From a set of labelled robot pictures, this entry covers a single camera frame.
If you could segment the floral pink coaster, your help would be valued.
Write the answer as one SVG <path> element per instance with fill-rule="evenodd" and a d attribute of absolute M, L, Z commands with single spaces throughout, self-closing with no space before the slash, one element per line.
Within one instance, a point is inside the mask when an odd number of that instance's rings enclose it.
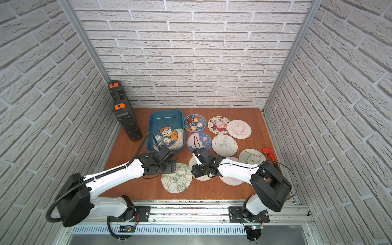
<path fill-rule="evenodd" d="M 208 129 L 217 135 L 224 135 L 228 133 L 228 124 L 230 120 L 223 116 L 215 116 L 212 117 L 207 126 Z"/>

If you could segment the white pink sketch coaster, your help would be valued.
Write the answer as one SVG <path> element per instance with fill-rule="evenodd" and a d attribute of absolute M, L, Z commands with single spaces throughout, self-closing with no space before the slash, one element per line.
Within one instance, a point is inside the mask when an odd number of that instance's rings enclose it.
<path fill-rule="evenodd" d="M 232 120 L 228 124 L 227 129 L 229 134 L 237 139 L 246 139 L 252 133 L 250 125 L 242 120 Z"/>

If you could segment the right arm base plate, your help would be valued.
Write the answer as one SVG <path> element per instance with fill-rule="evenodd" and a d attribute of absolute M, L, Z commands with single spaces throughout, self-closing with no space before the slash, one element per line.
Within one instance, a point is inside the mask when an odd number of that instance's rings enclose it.
<path fill-rule="evenodd" d="M 261 211 L 259 214 L 252 214 L 245 207 L 230 206 L 228 207 L 229 220 L 231 223 L 269 223 L 270 217 L 267 210 Z"/>

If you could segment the blue cartoon animals coaster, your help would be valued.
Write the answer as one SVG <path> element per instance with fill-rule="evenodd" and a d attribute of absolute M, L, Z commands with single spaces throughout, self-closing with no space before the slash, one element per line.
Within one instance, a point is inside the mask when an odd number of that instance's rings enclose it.
<path fill-rule="evenodd" d="M 207 121 L 202 115 L 191 114 L 184 118 L 183 124 L 185 130 L 196 133 L 205 129 Z"/>

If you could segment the red handled tool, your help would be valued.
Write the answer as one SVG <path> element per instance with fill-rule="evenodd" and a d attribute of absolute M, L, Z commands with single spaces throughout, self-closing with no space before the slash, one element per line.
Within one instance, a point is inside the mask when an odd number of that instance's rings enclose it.
<path fill-rule="evenodd" d="M 262 153 L 268 158 L 268 160 L 272 163 L 272 164 L 276 164 L 277 161 L 275 159 L 275 155 L 274 152 L 271 148 L 263 148 L 262 149 Z"/>

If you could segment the white dog face coaster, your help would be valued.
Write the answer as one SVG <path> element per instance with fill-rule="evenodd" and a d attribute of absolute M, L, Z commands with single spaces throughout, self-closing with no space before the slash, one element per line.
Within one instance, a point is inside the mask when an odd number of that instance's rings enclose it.
<path fill-rule="evenodd" d="M 239 155 L 239 161 L 245 164 L 261 164 L 266 161 L 266 157 L 259 151 L 254 149 L 243 150 Z"/>

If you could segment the white butterfly coaster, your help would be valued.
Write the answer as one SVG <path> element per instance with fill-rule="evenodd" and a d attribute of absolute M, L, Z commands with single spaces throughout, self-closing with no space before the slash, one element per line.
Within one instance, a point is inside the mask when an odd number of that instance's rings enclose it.
<path fill-rule="evenodd" d="M 212 139 L 212 149 L 220 156 L 231 157 L 238 151 L 236 140 L 227 135 L 217 135 Z"/>

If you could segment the teal storage box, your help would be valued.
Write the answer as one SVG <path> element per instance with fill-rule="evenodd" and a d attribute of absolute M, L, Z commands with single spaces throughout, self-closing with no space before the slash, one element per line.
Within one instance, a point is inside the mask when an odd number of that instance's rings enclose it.
<path fill-rule="evenodd" d="M 155 133 L 161 128 L 172 127 L 174 129 L 183 129 L 185 137 L 185 128 L 183 124 L 183 113 L 180 110 L 164 110 L 153 112 L 149 117 L 149 122 L 147 126 L 147 133 Z M 182 149 L 174 149 L 174 146 L 170 146 L 174 153 L 181 152 Z"/>

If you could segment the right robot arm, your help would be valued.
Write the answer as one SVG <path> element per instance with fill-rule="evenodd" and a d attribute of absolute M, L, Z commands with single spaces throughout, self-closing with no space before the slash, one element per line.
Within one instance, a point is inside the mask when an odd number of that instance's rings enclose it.
<path fill-rule="evenodd" d="M 242 207 L 245 218 L 254 218 L 267 209 L 280 212 L 292 189 L 291 183 L 267 161 L 245 164 L 222 156 L 215 158 L 205 148 L 195 149 L 193 158 L 197 162 L 192 167 L 196 178 L 235 178 L 254 188 L 256 194 L 250 196 Z"/>

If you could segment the cream pink character coaster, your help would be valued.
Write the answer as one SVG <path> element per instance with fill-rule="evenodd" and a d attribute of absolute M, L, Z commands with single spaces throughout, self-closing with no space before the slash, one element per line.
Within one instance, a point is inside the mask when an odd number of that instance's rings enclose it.
<path fill-rule="evenodd" d="M 197 165 L 197 162 L 196 162 L 196 160 L 195 160 L 194 158 L 191 158 L 190 161 L 189 161 L 188 166 L 189 166 L 190 169 L 192 169 L 192 167 L 193 167 L 194 165 Z M 196 180 L 198 180 L 198 181 L 208 181 L 208 180 L 211 179 L 211 178 L 208 177 L 207 175 L 204 175 L 204 176 L 201 176 L 201 177 L 196 178 L 196 177 L 194 176 L 194 174 L 193 174 L 193 178 L 196 179 Z"/>

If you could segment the aluminium rail frame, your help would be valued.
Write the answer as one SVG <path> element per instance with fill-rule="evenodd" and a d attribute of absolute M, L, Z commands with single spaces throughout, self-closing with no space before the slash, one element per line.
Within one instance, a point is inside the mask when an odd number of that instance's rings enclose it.
<path fill-rule="evenodd" d="M 293 201 L 280 212 L 265 210 L 254 221 L 242 216 L 242 200 L 134 201 L 138 216 L 129 222 L 120 218 L 88 218 L 69 229 L 72 235 L 245 235 L 245 228 L 298 226 L 310 232 L 315 222 L 304 205 Z"/>

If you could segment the dark blue cartoon coaster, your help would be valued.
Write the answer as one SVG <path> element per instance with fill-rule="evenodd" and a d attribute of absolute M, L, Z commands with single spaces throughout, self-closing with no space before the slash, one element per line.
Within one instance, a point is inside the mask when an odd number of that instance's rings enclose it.
<path fill-rule="evenodd" d="M 164 127 L 155 132 L 154 137 L 158 146 L 172 146 L 178 139 L 178 132 L 172 127 Z"/>

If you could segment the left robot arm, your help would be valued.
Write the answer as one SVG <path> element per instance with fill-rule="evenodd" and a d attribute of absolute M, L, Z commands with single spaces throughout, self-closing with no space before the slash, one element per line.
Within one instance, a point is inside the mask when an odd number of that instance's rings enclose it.
<path fill-rule="evenodd" d="M 101 194 L 133 179 L 175 173 L 174 155 L 168 147 L 162 147 L 156 153 L 134 156 L 129 162 L 100 173 L 69 176 L 49 207 L 46 221 L 72 227 L 94 216 L 133 220 L 135 205 L 128 196 L 102 198 Z"/>

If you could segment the green bunnies coaster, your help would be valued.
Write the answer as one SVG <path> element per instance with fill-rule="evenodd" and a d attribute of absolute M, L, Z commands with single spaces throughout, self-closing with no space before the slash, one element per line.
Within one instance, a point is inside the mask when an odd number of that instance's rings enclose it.
<path fill-rule="evenodd" d="M 167 192 L 178 194 L 189 188 L 192 179 L 190 167 L 184 163 L 176 163 L 176 172 L 164 174 L 161 178 L 161 183 Z"/>

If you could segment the lavender bear coaster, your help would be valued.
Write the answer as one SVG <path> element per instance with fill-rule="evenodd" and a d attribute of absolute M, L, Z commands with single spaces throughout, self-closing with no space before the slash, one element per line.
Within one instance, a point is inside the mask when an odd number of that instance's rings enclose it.
<path fill-rule="evenodd" d="M 198 132 L 192 134 L 187 142 L 186 146 L 188 150 L 193 152 L 195 149 L 200 149 L 200 148 L 205 148 L 207 151 L 209 151 L 212 147 L 212 140 L 209 135 L 203 132 Z"/>

